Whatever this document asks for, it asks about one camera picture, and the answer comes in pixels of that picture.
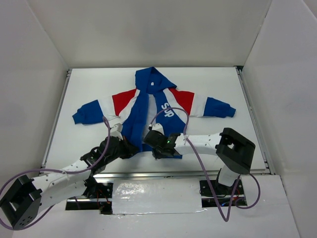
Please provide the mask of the aluminium table frame rail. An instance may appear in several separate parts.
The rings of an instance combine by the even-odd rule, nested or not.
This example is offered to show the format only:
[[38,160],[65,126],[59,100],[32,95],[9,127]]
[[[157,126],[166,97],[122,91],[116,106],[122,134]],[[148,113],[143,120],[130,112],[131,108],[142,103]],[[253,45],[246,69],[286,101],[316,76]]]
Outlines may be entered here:
[[[275,174],[251,111],[241,73],[236,67],[161,67],[159,71],[179,90],[214,97],[236,109],[233,118],[191,118],[188,134],[214,134],[225,127],[233,128],[256,145],[251,172],[255,175]],[[75,124],[72,116],[85,103],[133,89],[135,72],[135,68],[73,68],[68,71],[43,161],[45,168],[62,169],[104,140],[107,135],[104,124]],[[156,160],[151,152],[144,152],[126,160],[116,159],[98,174],[98,178],[200,176],[202,167],[213,176],[222,166],[223,162],[216,156],[202,155],[197,159],[190,154],[182,159]]]

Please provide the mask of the blue white red hooded jacket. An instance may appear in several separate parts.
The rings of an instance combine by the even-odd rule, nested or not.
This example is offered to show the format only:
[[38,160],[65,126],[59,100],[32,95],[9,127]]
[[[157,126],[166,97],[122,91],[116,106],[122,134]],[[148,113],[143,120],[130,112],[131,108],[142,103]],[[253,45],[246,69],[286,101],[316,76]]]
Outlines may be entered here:
[[151,120],[160,123],[164,134],[182,133],[187,116],[191,117],[234,117],[235,108],[228,103],[189,91],[179,91],[155,67],[136,71],[136,88],[94,100],[82,105],[72,116],[75,124],[96,124],[119,118],[121,134],[139,152],[152,152],[143,142]]

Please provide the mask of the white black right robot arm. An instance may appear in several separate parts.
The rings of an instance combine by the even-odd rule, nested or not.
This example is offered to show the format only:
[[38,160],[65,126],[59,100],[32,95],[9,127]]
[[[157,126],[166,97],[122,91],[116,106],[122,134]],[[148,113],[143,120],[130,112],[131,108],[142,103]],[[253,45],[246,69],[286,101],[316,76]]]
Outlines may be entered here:
[[185,135],[172,133],[165,136],[151,129],[144,138],[157,158],[169,158],[187,154],[203,154],[219,157],[224,163],[215,182],[216,190],[227,194],[239,175],[250,173],[255,144],[232,128],[209,135]]

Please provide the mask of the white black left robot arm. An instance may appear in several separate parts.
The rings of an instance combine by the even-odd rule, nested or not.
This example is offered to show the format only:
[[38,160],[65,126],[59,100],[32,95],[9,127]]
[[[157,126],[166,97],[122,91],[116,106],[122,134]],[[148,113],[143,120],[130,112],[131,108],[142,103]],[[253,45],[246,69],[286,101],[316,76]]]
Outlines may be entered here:
[[73,164],[60,169],[47,169],[46,174],[29,178],[27,172],[9,179],[10,188],[0,200],[0,207],[9,221],[4,227],[23,230],[36,223],[36,216],[68,198],[97,193],[94,175],[105,170],[117,158],[128,159],[138,152],[126,138],[110,136],[81,156]]

